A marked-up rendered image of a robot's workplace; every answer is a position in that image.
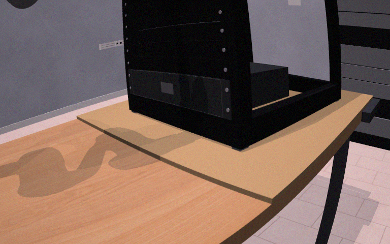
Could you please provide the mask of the black metal rack frame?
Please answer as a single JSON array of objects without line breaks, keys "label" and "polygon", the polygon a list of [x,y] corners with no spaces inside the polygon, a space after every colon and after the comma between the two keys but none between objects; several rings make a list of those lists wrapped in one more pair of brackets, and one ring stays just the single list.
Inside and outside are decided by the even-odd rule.
[{"label": "black metal rack frame", "polygon": [[242,151],[339,101],[338,6],[324,2],[330,81],[254,63],[247,0],[122,0],[129,109]]}]

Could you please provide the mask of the tan wooden board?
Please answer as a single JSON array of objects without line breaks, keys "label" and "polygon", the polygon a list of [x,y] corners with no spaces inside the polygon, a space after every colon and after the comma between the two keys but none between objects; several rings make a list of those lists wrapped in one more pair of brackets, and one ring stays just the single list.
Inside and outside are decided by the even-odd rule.
[{"label": "tan wooden board", "polygon": [[77,119],[173,167],[272,204],[331,148],[372,99],[341,90],[339,101],[242,151],[133,113],[128,100]]}]

